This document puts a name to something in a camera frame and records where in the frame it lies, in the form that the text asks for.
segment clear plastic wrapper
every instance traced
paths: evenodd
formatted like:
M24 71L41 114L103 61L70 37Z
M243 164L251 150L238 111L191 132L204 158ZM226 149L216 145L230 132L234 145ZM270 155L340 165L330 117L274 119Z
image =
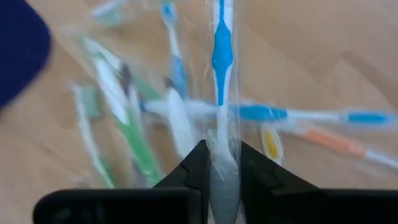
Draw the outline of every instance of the clear plastic wrapper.
M273 113L264 123L284 126L278 133L289 171L318 187L398 188L389 16L356 1L253 1L246 8L241 94L269 113L243 118L243 139L262 149L259 120Z
M139 157L133 163L151 185L150 168L140 165L148 160L136 141L157 154L153 159L168 174L200 139L212 139L210 188L217 223L234 222L239 208L234 7L232 1L106 2L95 6L93 16L63 28L77 43L70 52L97 81L117 126L142 133L129 141L121 128L132 156Z
M108 104L118 101L115 94L135 104L132 118L141 122L163 174L199 139L208 140L213 214L231 223L239 201L239 139L318 187L398 187L395 64L383 60L393 58L393 44L343 9L333 15L349 17L343 28L319 13L307 15L313 4L297 3L292 13L287 1L113 1L90 6L63 31L93 78L90 57L99 57L127 80Z
M105 107L100 89L93 82L74 81L77 126L91 169L75 177L72 182L83 188L140 187L139 173L129 157L126 141L113 125L113 118Z

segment wooden surface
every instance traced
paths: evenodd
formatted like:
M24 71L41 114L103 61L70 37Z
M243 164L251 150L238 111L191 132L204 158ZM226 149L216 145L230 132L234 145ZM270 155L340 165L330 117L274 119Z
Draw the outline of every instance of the wooden surface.
M158 13L143 15L112 32L88 32L70 24L84 21L88 8L99 1L29 2L52 29L55 41L41 76L1 113L3 223L29 223L34 203L43 194L73 187L90 173L69 89L72 81L87 80L90 67L81 61L67 32L84 30L99 38L148 77L155 77L155 86L161 86L159 77L168 73L167 31ZM211 90L201 86L201 81L211 81L206 66L211 55L207 23L211 14L205 14L205 8L197 0L178 8L182 42L189 55L186 63L197 80L193 85L197 92ZM397 109L395 1L250 0L238 8L239 75L245 97L301 109ZM396 133L344 134L398 156ZM260 146L255 131L244 138ZM398 188L398 174L385 167L292 137L283 139L286 168L320 187ZM177 161L172 152L160 150L164 141L170 144L164 136L154 144L163 166L170 170Z

